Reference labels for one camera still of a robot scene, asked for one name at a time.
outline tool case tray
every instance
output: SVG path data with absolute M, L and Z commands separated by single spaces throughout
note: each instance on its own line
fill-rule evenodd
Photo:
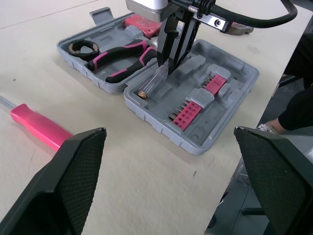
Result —
M 171 142 L 193 155 L 200 155 L 212 146 L 259 77 L 258 70 L 253 66 L 209 42 L 196 40 L 182 64 L 147 100 L 143 100 L 137 92 L 158 68 L 156 59 L 152 59 L 122 82 L 111 84 L 105 81 L 108 76 L 129 67 L 138 58 L 114 61 L 97 71 L 90 71 L 86 61 L 69 55 L 67 48 L 70 43 L 80 39 L 97 43 L 100 53 L 129 44 L 135 39 L 148 40 L 138 28 L 124 28 L 124 20 L 133 13 L 115 19 L 111 10 L 105 7 L 90 15 L 96 26 L 61 40 L 57 44 L 60 55 L 71 67 L 106 92 L 116 94 L 124 91 L 125 103 L 129 109 L 167 136 Z M 227 77 L 227 83 L 213 101 L 209 101 L 212 97 L 207 96 L 201 87 L 201 83 L 209 75 Z M 182 131 L 168 116 L 184 100 L 197 101 L 202 110 Z

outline screwdriver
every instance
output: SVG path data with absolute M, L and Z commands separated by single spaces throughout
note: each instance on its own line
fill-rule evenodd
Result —
M 14 105 L 0 96 L 0 103 L 10 109 L 12 119 L 23 125 L 40 141 L 58 151 L 63 142 L 73 135 L 45 116 L 32 111 L 26 104 Z
M 168 76 L 168 60 L 161 65 L 153 76 L 138 90 L 138 96 L 144 100 L 148 99 L 158 85 Z

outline pink screwdriver handle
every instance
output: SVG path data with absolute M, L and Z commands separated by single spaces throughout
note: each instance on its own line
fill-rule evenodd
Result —
M 72 134 L 64 130 L 45 116 L 32 111 L 26 104 L 21 104 L 11 110 L 11 117 L 15 122 L 25 128 L 52 149 L 58 151 L 63 142 L 72 137 Z

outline case latch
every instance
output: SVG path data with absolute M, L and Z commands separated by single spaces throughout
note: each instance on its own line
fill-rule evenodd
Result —
M 103 24 L 113 19 L 112 11 L 109 7 L 104 7 L 95 11 L 91 11 L 89 14 L 96 25 Z

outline table surface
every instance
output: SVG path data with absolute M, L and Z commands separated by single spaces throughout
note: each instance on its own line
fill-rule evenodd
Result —
M 198 38 L 255 66 L 261 75 L 212 148 L 196 157 L 141 121 L 125 106 L 123 94 L 95 87 L 57 52 L 59 40 L 94 26 L 90 11 L 109 6 L 115 17 L 128 13 L 124 0 L 54 0 L 53 6 L 38 0 L 15 6 L 10 2 L 1 1 L 0 9 L 4 5 L 7 11 L 23 12 L 26 5 L 33 7 L 17 18 L 0 14 L 0 95 L 28 104 L 72 133 L 107 128 L 83 232 L 93 235 L 203 234 L 240 159 L 234 127 L 257 125 L 312 15 L 298 7 L 294 21 L 244 36 L 201 26 Z M 218 4 L 263 19 L 286 13 L 278 0 Z M 4 107 L 0 120 L 2 219 L 54 152 L 15 124 Z

